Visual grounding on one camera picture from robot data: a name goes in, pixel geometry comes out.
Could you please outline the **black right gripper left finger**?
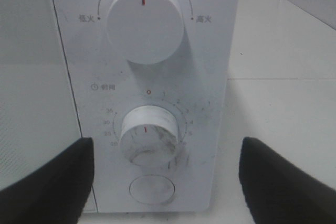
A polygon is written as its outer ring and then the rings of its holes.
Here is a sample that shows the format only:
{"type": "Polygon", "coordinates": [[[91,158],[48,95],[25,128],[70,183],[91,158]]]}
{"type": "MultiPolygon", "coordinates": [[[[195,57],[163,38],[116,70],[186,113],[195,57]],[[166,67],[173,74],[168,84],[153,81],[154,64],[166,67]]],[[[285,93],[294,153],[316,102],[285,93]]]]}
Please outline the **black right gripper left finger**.
{"type": "Polygon", "coordinates": [[[1,190],[1,223],[78,223],[94,178],[93,140],[80,138],[1,190]]]}

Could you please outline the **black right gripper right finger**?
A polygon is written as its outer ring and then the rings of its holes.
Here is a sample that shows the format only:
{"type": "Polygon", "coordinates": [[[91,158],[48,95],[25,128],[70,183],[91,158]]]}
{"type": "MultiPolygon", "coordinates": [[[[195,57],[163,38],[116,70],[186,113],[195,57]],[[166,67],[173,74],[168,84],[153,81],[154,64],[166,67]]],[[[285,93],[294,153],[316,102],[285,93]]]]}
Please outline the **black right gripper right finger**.
{"type": "Polygon", "coordinates": [[[335,223],[335,189],[245,137],[238,177],[254,223],[335,223]]]}

